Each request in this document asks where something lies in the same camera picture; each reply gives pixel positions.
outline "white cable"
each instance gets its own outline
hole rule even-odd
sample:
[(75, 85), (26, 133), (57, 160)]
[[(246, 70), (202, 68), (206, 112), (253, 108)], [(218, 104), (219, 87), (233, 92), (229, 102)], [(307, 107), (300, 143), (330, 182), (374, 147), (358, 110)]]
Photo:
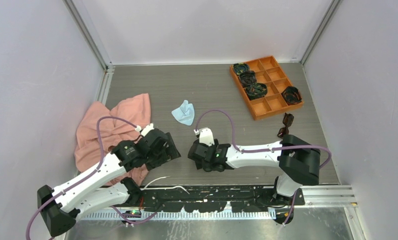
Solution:
[(176, 188), (181, 188), (183, 189), (186, 193), (190, 194), (187, 189), (185, 189), (183, 186), (172, 186), (172, 187), (151, 187), (151, 188), (147, 188), (150, 184), (152, 184), (155, 181), (158, 181), (159, 179), (165, 179), (165, 178), (169, 178), (170, 176), (162, 176), (162, 177), (158, 177), (155, 180), (152, 180), (151, 182), (149, 182), (148, 184), (146, 184), (146, 186), (144, 186), (144, 188), (142, 188), (141, 190), (166, 190), (166, 189), (176, 189)]
[(172, 186), (172, 187), (150, 187), (150, 188), (148, 188), (148, 189), (144, 189), (143, 188), (143, 190), (159, 190), (159, 189), (163, 189), (163, 190), (166, 190), (166, 189), (176, 189), (176, 188), (181, 188), (181, 189), (183, 189), (186, 193), (188, 193), (188, 194), (190, 194), (188, 191), (187, 191), (187, 189), (185, 189), (183, 186)]
[(162, 177), (158, 177), (155, 180), (152, 180), (151, 182), (149, 182), (148, 184), (146, 184), (146, 186), (144, 186), (144, 188), (142, 190), (145, 190), (150, 184), (152, 184), (155, 181), (158, 181), (159, 179), (165, 179), (165, 178), (169, 178), (170, 176), (162, 176)]

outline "white wall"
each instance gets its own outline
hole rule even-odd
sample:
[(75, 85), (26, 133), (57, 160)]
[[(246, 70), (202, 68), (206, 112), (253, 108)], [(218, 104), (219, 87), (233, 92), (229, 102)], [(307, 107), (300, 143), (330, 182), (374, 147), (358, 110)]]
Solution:
[(113, 64), (298, 62), (331, 0), (77, 0)]
[[(62, 0), (0, 0), (0, 240), (25, 239), (37, 189), (75, 174), (75, 130), (102, 75)], [(38, 217), (31, 238), (47, 236)]]
[(305, 70), (370, 239), (398, 239), (398, 0), (343, 1)]

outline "gray table surface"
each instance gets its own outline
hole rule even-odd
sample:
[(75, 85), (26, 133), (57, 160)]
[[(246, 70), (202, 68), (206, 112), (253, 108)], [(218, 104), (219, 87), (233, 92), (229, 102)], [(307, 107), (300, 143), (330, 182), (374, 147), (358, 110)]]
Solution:
[[(284, 63), (281, 67), (303, 96), (302, 108), (294, 115), (293, 134), (311, 144), (327, 146), (306, 78), (299, 63)], [(164, 132), (170, 132), (182, 157), (150, 171), (144, 184), (162, 177), (154, 185), (222, 185), (273, 184), (280, 169), (243, 167), (224, 172), (197, 170), (187, 153), (196, 139), (193, 129), (200, 114), (210, 109), (223, 109), (234, 120), (236, 144), (261, 145), (278, 141), (278, 130), (283, 127), (283, 115), (254, 121), (229, 74), (229, 64), (117, 66), (110, 85), (106, 106), (111, 109), (123, 99), (149, 93), (152, 122)], [(196, 117), (192, 126), (178, 123), (171, 111), (184, 100), (193, 103)], [(221, 113), (211, 112), (200, 122), (200, 128), (209, 127), (220, 143), (231, 143), (231, 126)], [(327, 157), (321, 156), (321, 162)], [(333, 163), (320, 172), (321, 184), (338, 184)]]

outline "black mounting plate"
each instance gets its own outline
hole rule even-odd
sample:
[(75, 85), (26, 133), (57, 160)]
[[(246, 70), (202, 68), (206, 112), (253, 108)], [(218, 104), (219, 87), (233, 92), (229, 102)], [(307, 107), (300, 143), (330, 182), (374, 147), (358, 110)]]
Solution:
[[(170, 188), (173, 186), (154, 186), (154, 188)], [(198, 210), (201, 213), (222, 211), (230, 202), (232, 211), (267, 212), (268, 207), (289, 206), (291, 198), (280, 202), (271, 202), (274, 195), (273, 186), (268, 185), (187, 185), (188, 192), (181, 188), (143, 190), (143, 207), (145, 211), (164, 211), (176, 213), (182, 208), (188, 213)], [(138, 207), (135, 204), (122, 204), (119, 207)], [(301, 189), (297, 190), (295, 205), (305, 204)]]

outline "cable clip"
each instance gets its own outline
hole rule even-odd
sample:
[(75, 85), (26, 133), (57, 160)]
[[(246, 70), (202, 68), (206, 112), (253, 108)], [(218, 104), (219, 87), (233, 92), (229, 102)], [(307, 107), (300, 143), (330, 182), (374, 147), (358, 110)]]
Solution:
[(140, 125), (137, 125), (137, 127), (135, 127), (135, 129), (134, 129), (136, 132), (141, 132), (141, 127), (140, 127)]

